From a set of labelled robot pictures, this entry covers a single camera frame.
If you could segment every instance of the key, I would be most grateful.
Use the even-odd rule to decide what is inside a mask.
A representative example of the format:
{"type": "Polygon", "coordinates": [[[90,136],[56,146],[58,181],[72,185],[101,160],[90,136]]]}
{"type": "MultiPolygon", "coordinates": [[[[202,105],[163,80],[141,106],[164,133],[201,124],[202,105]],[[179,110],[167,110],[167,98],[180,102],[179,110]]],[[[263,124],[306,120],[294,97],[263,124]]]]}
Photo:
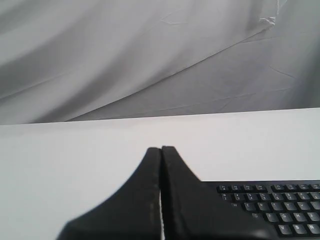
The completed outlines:
{"type": "Polygon", "coordinates": [[[309,207],[308,203],[306,203],[306,202],[298,201],[297,204],[298,204],[298,207],[299,207],[302,211],[309,211],[309,210],[310,210],[310,207],[309,207]]]}
{"type": "Polygon", "coordinates": [[[320,190],[320,184],[311,184],[311,188],[313,191],[319,191],[320,190]]]}
{"type": "Polygon", "coordinates": [[[275,201],[284,201],[284,196],[282,196],[281,193],[276,193],[276,192],[273,192],[272,193],[272,197],[275,201]]]}
{"type": "Polygon", "coordinates": [[[244,203],[244,210],[246,210],[248,212],[256,212],[257,211],[255,204],[252,202],[245,202],[244,203]]]}
{"type": "Polygon", "coordinates": [[[280,202],[272,202],[271,207],[275,212],[281,212],[284,210],[280,202]]]}
{"type": "Polygon", "coordinates": [[[297,197],[294,193],[286,192],[284,195],[288,201],[297,201],[297,197]]]}
{"type": "Polygon", "coordinates": [[[264,185],[255,185],[255,188],[257,189],[258,192],[266,193],[267,188],[264,185]]]}
{"type": "Polygon", "coordinates": [[[310,230],[311,234],[314,235],[320,235],[320,228],[316,224],[308,224],[308,229],[310,230]]]}
{"type": "Polygon", "coordinates": [[[232,201],[231,195],[227,193],[222,193],[221,197],[224,201],[232,201]]]}
{"type": "Polygon", "coordinates": [[[320,193],[318,193],[318,192],[310,192],[310,194],[311,194],[311,197],[314,200],[320,200],[320,193]]]}
{"type": "Polygon", "coordinates": [[[274,192],[284,192],[285,191],[285,186],[282,184],[273,185],[271,188],[274,192]]]}
{"type": "Polygon", "coordinates": [[[279,215],[280,215],[280,218],[282,219],[283,222],[285,222],[285,223],[293,222],[289,213],[280,213],[279,215]]]}
{"type": "Polygon", "coordinates": [[[253,192],[255,187],[253,185],[245,184],[245,185],[243,185],[243,189],[245,192],[253,192]]]}
{"type": "Polygon", "coordinates": [[[285,202],[284,206],[287,211],[296,211],[297,210],[297,208],[293,202],[285,202]]]}
{"type": "Polygon", "coordinates": [[[266,213],[266,218],[270,223],[277,223],[279,219],[275,213],[266,213]]]}
{"type": "Polygon", "coordinates": [[[288,225],[278,225],[280,233],[283,237],[290,237],[292,236],[292,231],[288,225]]]}
{"type": "Polygon", "coordinates": [[[234,199],[238,202],[244,202],[245,201],[245,197],[242,193],[235,193],[234,195],[234,199]]]}
{"type": "Polygon", "coordinates": [[[320,217],[316,212],[308,212],[307,215],[308,215],[311,222],[319,222],[320,221],[320,217]]]}
{"type": "Polygon", "coordinates": [[[258,197],[257,197],[257,195],[254,194],[254,193],[247,193],[247,194],[246,194],[246,198],[248,199],[248,201],[258,202],[258,197]]]}
{"type": "Polygon", "coordinates": [[[269,194],[267,194],[267,193],[260,193],[259,196],[260,196],[261,200],[264,202],[271,201],[271,198],[270,198],[269,194]]]}
{"type": "Polygon", "coordinates": [[[311,201],[310,202],[314,210],[320,210],[320,202],[319,201],[311,201]]]}
{"type": "Polygon", "coordinates": [[[240,209],[241,208],[240,203],[236,203],[236,202],[232,202],[231,206],[234,207],[235,209],[240,209]]]}
{"type": "Polygon", "coordinates": [[[294,184],[289,184],[286,185],[286,188],[290,191],[290,192],[296,192],[297,191],[297,187],[294,184]]]}
{"type": "Polygon", "coordinates": [[[240,185],[231,185],[232,192],[241,192],[241,189],[240,185]]]}
{"type": "Polygon", "coordinates": [[[227,185],[220,185],[218,187],[218,192],[219,193],[227,193],[227,192],[229,192],[229,187],[227,185]]]}
{"type": "Polygon", "coordinates": [[[304,191],[304,192],[309,191],[310,189],[309,184],[299,184],[298,188],[299,188],[299,191],[304,191]]]}
{"type": "Polygon", "coordinates": [[[304,222],[307,221],[305,215],[304,215],[303,213],[301,213],[301,212],[295,212],[295,213],[293,214],[293,216],[294,216],[295,220],[296,220],[297,222],[299,222],[299,223],[304,223],[304,222]]]}
{"type": "Polygon", "coordinates": [[[301,224],[293,224],[293,229],[294,229],[294,233],[298,236],[303,236],[308,234],[307,230],[305,229],[305,227],[301,224]]]}
{"type": "Polygon", "coordinates": [[[254,219],[262,219],[262,218],[263,218],[262,215],[261,215],[261,213],[252,213],[252,217],[253,217],[254,219]]]}
{"type": "Polygon", "coordinates": [[[302,200],[302,201],[310,200],[309,195],[305,192],[298,192],[298,196],[299,196],[300,200],[302,200]]]}
{"type": "Polygon", "coordinates": [[[261,212],[270,212],[270,208],[266,202],[259,202],[258,208],[261,212]]]}

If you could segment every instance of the keyboard key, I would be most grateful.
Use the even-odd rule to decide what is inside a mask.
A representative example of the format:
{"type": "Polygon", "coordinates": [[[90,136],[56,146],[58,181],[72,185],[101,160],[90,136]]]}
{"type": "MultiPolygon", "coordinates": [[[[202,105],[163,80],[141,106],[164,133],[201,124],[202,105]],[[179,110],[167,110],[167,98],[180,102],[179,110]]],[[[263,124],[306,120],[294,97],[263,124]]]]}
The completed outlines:
{"type": "Polygon", "coordinates": [[[262,192],[262,193],[266,193],[267,192],[267,188],[264,185],[255,185],[255,188],[258,192],[262,192]]]}
{"type": "Polygon", "coordinates": [[[320,217],[316,212],[308,212],[307,215],[308,215],[311,222],[319,222],[320,221],[320,217]]]}
{"type": "Polygon", "coordinates": [[[274,212],[282,212],[284,210],[280,202],[272,202],[271,207],[274,212]]]}
{"type": "Polygon", "coordinates": [[[243,185],[243,189],[245,192],[253,192],[255,190],[255,186],[245,184],[243,185]]]}
{"type": "Polygon", "coordinates": [[[297,186],[294,185],[294,184],[288,184],[288,185],[286,185],[286,188],[290,192],[296,192],[297,191],[297,186]]]}
{"type": "Polygon", "coordinates": [[[253,217],[254,219],[263,219],[261,213],[252,213],[252,217],[253,217]]]}
{"type": "Polygon", "coordinates": [[[298,189],[299,189],[299,191],[307,192],[310,190],[310,187],[309,187],[309,184],[299,184],[298,189]]]}
{"type": "Polygon", "coordinates": [[[227,185],[220,185],[218,187],[218,192],[219,193],[228,193],[229,192],[229,187],[227,185]]]}
{"type": "Polygon", "coordinates": [[[298,207],[300,208],[300,210],[302,210],[302,211],[309,211],[310,210],[310,206],[308,205],[307,202],[298,201],[297,204],[298,204],[298,207]]]}
{"type": "Polygon", "coordinates": [[[232,192],[241,192],[242,187],[240,185],[231,185],[232,192]]]}
{"type": "Polygon", "coordinates": [[[258,208],[261,212],[270,212],[270,208],[268,206],[268,203],[266,202],[259,202],[258,204],[258,208]]]}
{"type": "Polygon", "coordinates": [[[314,210],[320,210],[320,202],[319,201],[311,201],[310,202],[314,210]]]}
{"type": "Polygon", "coordinates": [[[307,201],[310,200],[309,195],[306,192],[298,192],[299,200],[307,201]]]}
{"type": "Polygon", "coordinates": [[[232,201],[231,195],[227,193],[222,193],[221,197],[224,201],[232,201]]]}
{"type": "Polygon", "coordinates": [[[311,184],[312,191],[320,191],[320,184],[311,184]]]}
{"type": "Polygon", "coordinates": [[[269,196],[268,193],[259,193],[259,197],[260,197],[260,199],[261,199],[262,201],[264,201],[264,202],[269,202],[269,201],[271,201],[271,198],[270,198],[270,196],[269,196]]]}
{"type": "Polygon", "coordinates": [[[235,194],[233,194],[233,196],[237,202],[244,202],[245,201],[245,196],[243,195],[243,193],[235,193],[235,194]]]}
{"type": "Polygon", "coordinates": [[[293,222],[289,213],[285,212],[285,213],[280,213],[279,215],[280,215],[280,218],[282,219],[283,222],[285,222],[285,223],[293,222]]]}
{"type": "Polygon", "coordinates": [[[279,222],[279,219],[275,213],[266,213],[265,216],[270,223],[279,222]]]}
{"type": "Polygon", "coordinates": [[[273,192],[272,197],[275,201],[284,201],[284,196],[281,193],[273,192]]]}
{"type": "Polygon", "coordinates": [[[288,225],[278,225],[280,233],[283,237],[290,237],[293,235],[290,227],[288,225]]]}
{"type": "Polygon", "coordinates": [[[297,210],[297,208],[293,202],[285,202],[284,207],[287,211],[290,211],[290,212],[297,210]]]}
{"type": "Polygon", "coordinates": [[[305,227],[301,224],[293,224],[292,227],[294,229],[294,233],[298,236],[303,236],[308,234],[305,227]]]}
{"type": "Polygon", "coordinates": [[[236,203],[236,202],[232,202],[231,206],[234,207],[235,209],[240,209],[241,208],[240,203],[236,203]]]}
{"type": "Polygon", "coordinates": [[[245,202],[244,203],[244,210],[248,211],[248,212],[256,212],[256,206],[254,203],[252,202],[245,202]]]}
{"type": "Polygon", "coordinates": [[[320,193],[318,192],[310,192],[310,195],[313,200],[320,200],[320,193]]]}
{"type": "Polygon", "coordinates": [[[304,222],[307,221],[305,215],[304,215],[303,213],[301,213],[301,212],[295,212],[295,213],[293,214],[293,216],[294,216],[295,220],[296,220],[297,222],[299,222],[299,223],[304,223],[304,222]]]}
{"type": "Polygon", "coordinates": [[[254,193],[247,193],[246,194],[246,198],[248,199],[248,201],[250,202],[258,202],[258,197],[256,194],[254,193]]]}
{"type": "Polygon", "coordinates": [[[282,185],[282,184],[273,185],[271,188],[274,192],[284,192],[285,191],[285,185],[282,185]]]}
{"type": "Polygon", "coordinates": [[[294,193],[286,192],[284,195],[288,201],[297,201],[297,197],[294,193]]]}
{"type": "Polygon", "coordinates": [[[311,234],[313,236],[320,235],[320,228],[319,228],[318,225],[316,225],[316,224],[308,224],[307,226],[308,226],[308,229],[309,229],[309,231],[311,232],[311,234]]]}

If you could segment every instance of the white table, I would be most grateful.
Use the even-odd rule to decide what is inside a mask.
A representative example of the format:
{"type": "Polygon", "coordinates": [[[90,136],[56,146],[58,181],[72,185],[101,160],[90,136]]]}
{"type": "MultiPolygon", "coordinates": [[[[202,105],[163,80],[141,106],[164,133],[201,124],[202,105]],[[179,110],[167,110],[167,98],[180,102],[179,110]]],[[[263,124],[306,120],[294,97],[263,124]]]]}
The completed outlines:
{"type": "Polygon", "coordinates": [[[55,239],[162,145],[201,180],[320,179],[320,108],[0,126],[0,239],[55,239]]]}

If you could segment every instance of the black plastic object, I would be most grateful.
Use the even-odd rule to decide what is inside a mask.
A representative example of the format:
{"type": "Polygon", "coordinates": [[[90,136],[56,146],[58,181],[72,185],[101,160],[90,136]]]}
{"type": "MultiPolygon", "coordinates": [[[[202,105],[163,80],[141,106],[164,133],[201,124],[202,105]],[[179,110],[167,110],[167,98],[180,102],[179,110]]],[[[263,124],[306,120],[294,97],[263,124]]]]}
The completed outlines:
{"type": "Polygon", "coordinates": [[[160,240],[161,152],[149,148],[132,176],[109,199],[68,222],[58,240],[160,240]]]}
{"type": "Polygon", "coordinates": [[[278,239],[271,225],[222,201],[191,172],[174,147],[162,148],[160,186],[166,240],[278,239]]]}

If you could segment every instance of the black keyboard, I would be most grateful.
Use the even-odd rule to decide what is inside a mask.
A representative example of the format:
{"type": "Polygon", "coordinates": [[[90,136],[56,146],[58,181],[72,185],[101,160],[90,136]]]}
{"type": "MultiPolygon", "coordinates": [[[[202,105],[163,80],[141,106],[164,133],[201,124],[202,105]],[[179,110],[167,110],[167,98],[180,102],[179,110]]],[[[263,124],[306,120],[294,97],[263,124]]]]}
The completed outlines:
{"type": "Polygon", "coordinates": [[[279,237],[320,239],[320,180],[205,183],[232,207],[274,225],[279,237]]]}

